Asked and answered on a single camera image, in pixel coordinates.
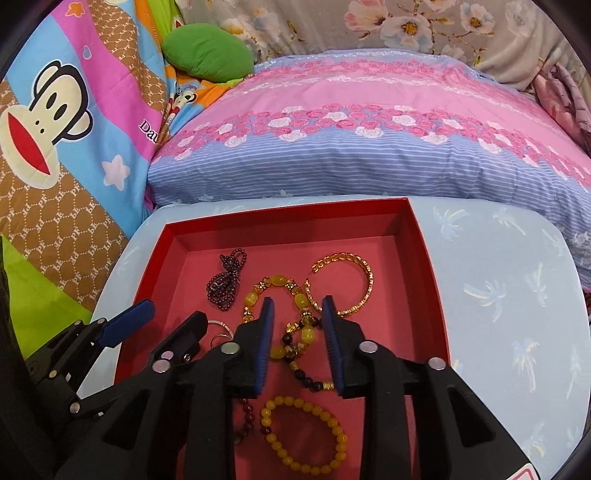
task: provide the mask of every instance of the white star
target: white star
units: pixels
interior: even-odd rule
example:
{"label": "white star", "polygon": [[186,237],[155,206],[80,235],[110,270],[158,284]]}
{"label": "white star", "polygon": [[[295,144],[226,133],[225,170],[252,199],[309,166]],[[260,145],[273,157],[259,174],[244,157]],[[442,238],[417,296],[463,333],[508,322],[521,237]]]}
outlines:
{"label": "white star", "polygon": [[121,155],[116,155],[110,162],[103,162],[103,170],[105,171],[105,179],[103,183],[105,187],[115,185],[117,190],[122,192],[125,188],[124,180],[129,177],[131,169],[123,165],[123,158]]}

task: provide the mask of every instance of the monkey's ear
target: monkey's ear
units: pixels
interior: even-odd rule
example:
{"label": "monkey's ear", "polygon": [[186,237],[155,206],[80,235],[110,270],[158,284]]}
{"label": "monkey's ear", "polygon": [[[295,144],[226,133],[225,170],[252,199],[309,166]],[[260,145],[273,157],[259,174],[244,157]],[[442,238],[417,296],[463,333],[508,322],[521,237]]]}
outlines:
{"label": "monkey's ear", "polygon": [[35,84],[33,85],[33,94],[35,96],[39,95],[43,86],[49,81],[53,74],[60,69],[60,67],[60,61],[55,60],[46,65],[46,67],[39,72],[39,75],[37,75],[37,78],[35,79]]}
{"label": "monkey's ear", "polygon": [[92,116],[88,110],[85,110],[74,126],[63,135],[64,140],[74,141],[84,138],[92,130],[92,124]]}

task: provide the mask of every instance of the orange star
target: orange star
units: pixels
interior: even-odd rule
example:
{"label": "orange star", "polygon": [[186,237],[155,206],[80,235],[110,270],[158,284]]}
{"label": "orange star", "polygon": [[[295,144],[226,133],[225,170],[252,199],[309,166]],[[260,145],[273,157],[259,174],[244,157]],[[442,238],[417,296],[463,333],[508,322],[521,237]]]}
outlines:
{"label": "orange star", "polygon": [[82,15],[84,15],[84,13],[84,6],[82,5],[82,2],[72,2],[68,6],[66,16],[71,17],[72,15],[74,15],[76,18],[80,18]]}

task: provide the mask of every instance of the lime green fabric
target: lime green fabric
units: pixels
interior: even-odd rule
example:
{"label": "lime green fabric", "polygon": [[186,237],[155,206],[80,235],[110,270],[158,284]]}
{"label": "lime green fabric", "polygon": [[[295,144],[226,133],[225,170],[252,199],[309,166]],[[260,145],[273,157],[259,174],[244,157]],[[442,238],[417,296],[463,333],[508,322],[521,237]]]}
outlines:
{"label": "lime green fabric", "polygon": [[91,312],[39,273],[4,236],[2,246],[12,324],[25,358],[72,322],[90,321]]}
{"label": "lime green fabric", "polygon": [[194,23],[173,30],[162,44],[166,59],[190,76],[225,83],[252,73],[244,44],[215,25]]}
{"label": "lime green fabric", "polygon": [[183,17],[178,5],[174,0],[148,0],[148,5],[152,11],[152,17],[156,22],[160,38],[168,37],[168,34],[173,30],[174,19]]}

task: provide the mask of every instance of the green cushion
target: green cushion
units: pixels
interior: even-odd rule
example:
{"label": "green cushion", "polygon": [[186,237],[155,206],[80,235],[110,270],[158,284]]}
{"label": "green cushion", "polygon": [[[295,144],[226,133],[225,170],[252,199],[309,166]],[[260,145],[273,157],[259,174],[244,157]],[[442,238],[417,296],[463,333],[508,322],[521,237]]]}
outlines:
{"label": "green cushion", "polygon": [[176,28],[164,40],[162,51],[176,68],[215,83],[245,77],[254,69],[252,54],[238,38],[205,23]]}

